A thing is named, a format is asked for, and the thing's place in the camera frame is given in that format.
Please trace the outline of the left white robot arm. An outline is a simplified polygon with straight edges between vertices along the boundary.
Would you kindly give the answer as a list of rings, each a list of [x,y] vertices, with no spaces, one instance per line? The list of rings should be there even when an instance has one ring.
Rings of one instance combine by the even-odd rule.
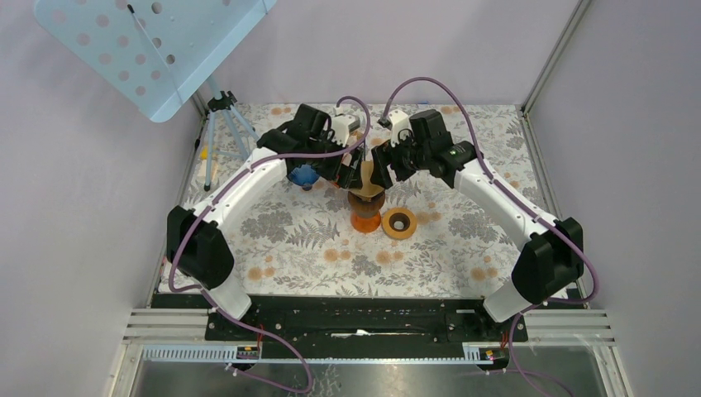
[[[226,314],[224,327],[238,340],[251,337],[251,299],[234,275],[235,258],[225,231],[245,218],[278,182],[306,165],[329,181],[343,183],[360,157],[353,132],[370,130],[366,119],[336,109],[334,115],[307,104],[293,119],[260,136],[255,149],[232,177],[191,208],[176,206],[167,216],[165,257],[169,287],[177,271],[193,281],[212,306]]]

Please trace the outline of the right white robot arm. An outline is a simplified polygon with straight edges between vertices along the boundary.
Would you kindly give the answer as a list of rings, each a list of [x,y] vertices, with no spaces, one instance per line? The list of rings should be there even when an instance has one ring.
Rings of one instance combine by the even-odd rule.
[[[540,304],[584,273],[583,229],[573,218],[559,220],[520,194],[469,141],[456,142],[437,110],[412,116],[395,110],[379,119],[391,132],[372,150],[372,182],[389,188],[426,170],[480,206],[511,239],[519,257],[511,275],[484,299],[474,318],[479,337],[493,341],[507,320]]]

